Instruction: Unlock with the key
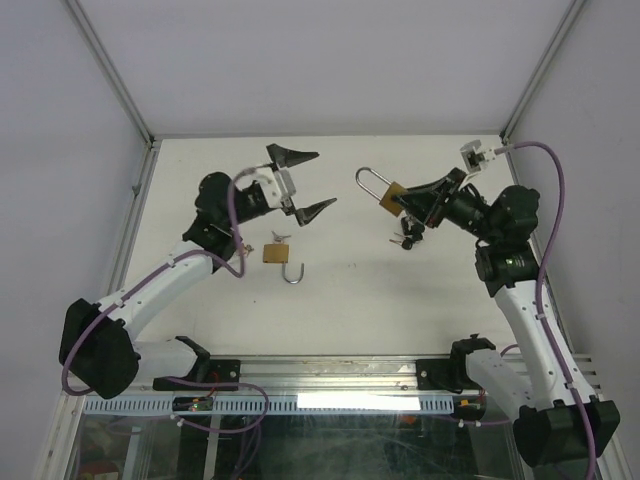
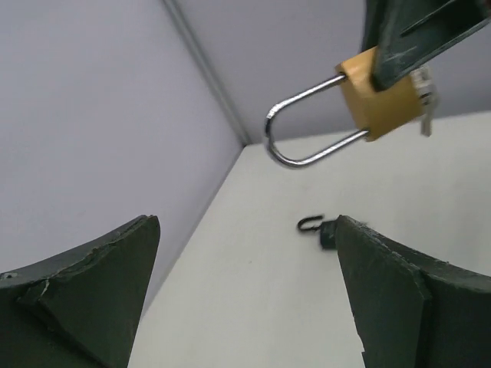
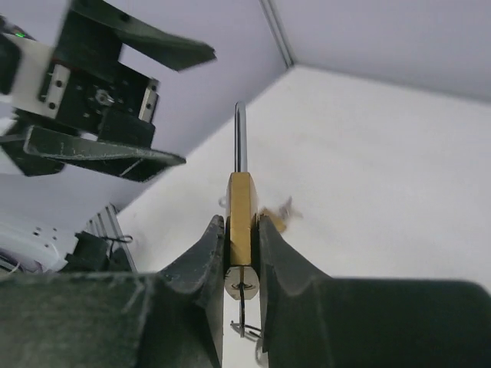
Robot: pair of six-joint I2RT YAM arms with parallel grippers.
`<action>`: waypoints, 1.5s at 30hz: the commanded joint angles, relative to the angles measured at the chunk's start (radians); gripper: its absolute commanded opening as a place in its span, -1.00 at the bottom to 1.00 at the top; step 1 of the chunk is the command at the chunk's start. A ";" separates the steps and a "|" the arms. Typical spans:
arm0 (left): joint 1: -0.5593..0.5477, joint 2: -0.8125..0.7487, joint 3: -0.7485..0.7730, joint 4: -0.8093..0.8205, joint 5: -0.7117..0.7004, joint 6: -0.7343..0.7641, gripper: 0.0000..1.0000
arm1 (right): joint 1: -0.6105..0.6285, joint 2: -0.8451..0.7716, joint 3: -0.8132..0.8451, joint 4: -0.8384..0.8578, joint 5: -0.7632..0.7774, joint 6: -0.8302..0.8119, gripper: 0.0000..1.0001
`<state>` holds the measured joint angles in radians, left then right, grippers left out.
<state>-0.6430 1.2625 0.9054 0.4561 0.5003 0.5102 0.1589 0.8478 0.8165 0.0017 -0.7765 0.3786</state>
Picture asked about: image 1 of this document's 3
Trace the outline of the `silver key set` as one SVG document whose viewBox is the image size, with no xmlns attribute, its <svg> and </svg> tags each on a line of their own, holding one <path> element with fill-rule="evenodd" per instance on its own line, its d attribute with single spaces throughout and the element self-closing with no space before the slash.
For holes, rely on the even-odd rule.
<svg viewBox="0 0 640 480">
<path fill-rule="evenodd" d="M 274 244 L 286 244 L 287 241 L 291 238 L 290 235 L 281 235 L 276 233 L 275 231 L 272 232 L 272 236 Z"/>
</svg>

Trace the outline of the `medium brass padlock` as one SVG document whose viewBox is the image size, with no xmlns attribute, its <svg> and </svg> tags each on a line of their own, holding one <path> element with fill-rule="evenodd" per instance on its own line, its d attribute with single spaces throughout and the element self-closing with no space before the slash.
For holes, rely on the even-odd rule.
<svg viewBox="0 0 640 480">
<path fill-rule="evenodd" d="M 279 264 L 281 277 L 289 285 L 297 285 L 305 275 L 305 265 L 301 264 L 296 276 L 288 273 L 290 247 L 286 243 L 270 243 L 263 246 L 262 261 L 264 264 Z"/>
</svg>

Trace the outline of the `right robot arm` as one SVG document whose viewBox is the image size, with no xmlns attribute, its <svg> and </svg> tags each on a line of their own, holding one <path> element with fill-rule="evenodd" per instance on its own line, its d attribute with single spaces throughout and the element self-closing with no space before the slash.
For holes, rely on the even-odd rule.
<svg viewBox="0 0 640 480">
<path fill-rule="evenodd" d="M 487 339 L 468 339 L 452 351 L 457 356 L 447 363 L 450 381 L 475 383 L 494 398 L 527 465 L 584 460 L 593 477 L 620 414 L 613 401 L 597 397 L 557 326 L 529 243 L 539 198 L 534 189 L 511 185 L 487 204 L 458 168 L 392 197 L 427 228 L 449 221 L 476 238 L 478 277 L 506 318 L 527 370 L 512 370 Z"/>
</svg>

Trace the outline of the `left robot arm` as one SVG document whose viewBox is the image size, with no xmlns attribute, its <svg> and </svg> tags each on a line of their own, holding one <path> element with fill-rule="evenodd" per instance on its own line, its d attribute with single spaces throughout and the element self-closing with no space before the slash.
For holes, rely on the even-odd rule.
<svg viewBox="0 0 640 480">
<path fill-rule="evenodd" d="M 306 226 L 333 204 L 327 199 L 298 208 L 293 201 L 296 187 L 290 170 L 317 158 L 317 153 L 275 143 L 266 151 L 265 164 L 235 177 L 213 172 L 201 180 L 193 223 L 148 274 L 96 302 L 78 299 L 68 307 L 59 349 L 65 393 L 95 393 L 109 400 L 139 380 L 161 388 L 202 389 L 213 379 L 210 353 L 189 337 L 144 342 L 139 336 L 172 301 L 205 278 L 219 271 L 244 277 L 241 224 L 281 211 Z"/>
</svg>

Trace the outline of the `black headed key set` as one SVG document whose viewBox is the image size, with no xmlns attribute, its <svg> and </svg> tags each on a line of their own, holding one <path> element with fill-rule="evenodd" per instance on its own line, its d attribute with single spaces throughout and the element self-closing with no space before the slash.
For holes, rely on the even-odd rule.
<svg viewBox="0 0 640 480">
<path fill-rule="evenodd" d="M 405 235 L 395 232 L 394 236 L 389 240 L 390 243 L 400 246 L 403 250 L 410 251 L 414 246 L 422 242 L 424 236 L 419 235 Z"/>
</svg>

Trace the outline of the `black padlock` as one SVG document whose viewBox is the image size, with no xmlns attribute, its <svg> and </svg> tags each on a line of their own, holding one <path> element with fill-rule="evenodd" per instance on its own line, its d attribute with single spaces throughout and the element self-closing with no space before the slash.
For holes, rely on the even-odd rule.
<svg viewBox="0 0 640 480">
<path fill-rule="evenodd" d="M 406 237 L 411 238 L 414 242 L 421 241 L 423 239 L 425 226 L 417 222 L 410 216 L 405 216 L 401 219 L 401 226 L 403 234 Z"/>
</svg>

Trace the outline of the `tall brass padlock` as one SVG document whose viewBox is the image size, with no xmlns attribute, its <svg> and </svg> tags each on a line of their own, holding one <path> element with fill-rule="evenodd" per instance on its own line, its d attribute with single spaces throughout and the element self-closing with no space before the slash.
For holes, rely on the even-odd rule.
<svg viewBox="0 0 640 480">
<path fill-rule="evenodd" d="M 386 186 L 385 192 L 383 194 L 378 194 L 373 189 L 369 188 L 362 180 L 362 176 L 364 174 L 369 174 L 382 182 Z M 370 167 L 361 167 L 357 169 L 355 172 L 355 182 L 361 190 L 374 198 L 378 202 L 378 205 L 380 207 L 382 207 L 385 211 L 387 211 L 394 217 L 399 217 L 403 212 L 403 207 L 397 201 L 395 201 L 394 198 L 396 195 L 406 193 L 407 189 L 397 182 L 387 179 L 378 171 Z"/>
</svg>

